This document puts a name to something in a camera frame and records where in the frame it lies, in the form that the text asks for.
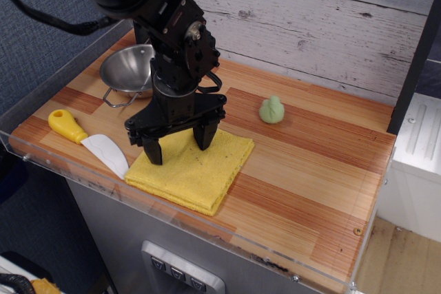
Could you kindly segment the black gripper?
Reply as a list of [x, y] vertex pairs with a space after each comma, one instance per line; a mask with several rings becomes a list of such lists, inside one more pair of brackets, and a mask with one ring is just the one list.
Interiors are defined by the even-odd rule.
[[162, 165], [162, 150], [158, 139], [193, 129], [194, 139], [201, 151], [206, 150], [225, 118], [227, 97], [222, 94], [198, 93], [193, 85], [175, 91], [162, 82], [153, 83], [150, 103], [126, 120], [125, 128], [132, 145], [143, 146], [153, 165]]

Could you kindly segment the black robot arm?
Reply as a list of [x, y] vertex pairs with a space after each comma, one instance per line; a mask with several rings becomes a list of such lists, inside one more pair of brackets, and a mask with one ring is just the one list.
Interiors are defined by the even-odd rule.
[[131, 144], [142, 146], [155, 165], [163, 162], [159, 140], [169, 134], [192, 129], [199, 149], [207, 149], [225, 117], [227, 98], [213, 73], [220, 53], [204, 12], [194, 0], [93, 2], [113, 19], [139, 24], [154, 49], [152, 100], [125, 123]]

